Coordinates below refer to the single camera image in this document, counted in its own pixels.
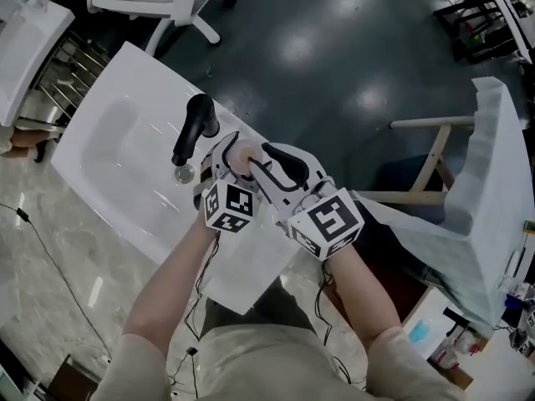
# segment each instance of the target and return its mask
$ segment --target white sink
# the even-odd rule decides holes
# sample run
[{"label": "white sink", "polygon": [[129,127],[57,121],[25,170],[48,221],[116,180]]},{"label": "white sink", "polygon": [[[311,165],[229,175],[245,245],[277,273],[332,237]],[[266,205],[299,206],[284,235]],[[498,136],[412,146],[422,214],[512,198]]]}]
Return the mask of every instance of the white sink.
[{"label": "white sink", "polygon": [[[162,263],[193,222],[193,186],[201,160],[223,136],[239,130],[265,141],[216,103],[221,130],[201,137],[188,163],[195,179],[179,184],[172,150],[188,100],[201,91],[140,49],[126,43],[80,105],[52,158],[77,194],[121,236]],[[255,224],[223,233],[203,292],[244,313],[292,259],[298,247],[274,226],[263,203]]]}]

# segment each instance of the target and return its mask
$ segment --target faucet spout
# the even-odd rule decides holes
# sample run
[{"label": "faucet spout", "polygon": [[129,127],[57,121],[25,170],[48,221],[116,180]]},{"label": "faucet spout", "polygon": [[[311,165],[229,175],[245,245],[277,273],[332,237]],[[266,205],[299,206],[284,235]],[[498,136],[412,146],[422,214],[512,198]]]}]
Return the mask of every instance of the faucet spout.
[{"label": "faucet spout", "polygon": [[193,156],[195,144],[201,135],[211,138],[219,133],[214,101],[206,94],[192,97],[186,106],[186,121],[178,136],[171,161],[175,166],[184,166]]}]

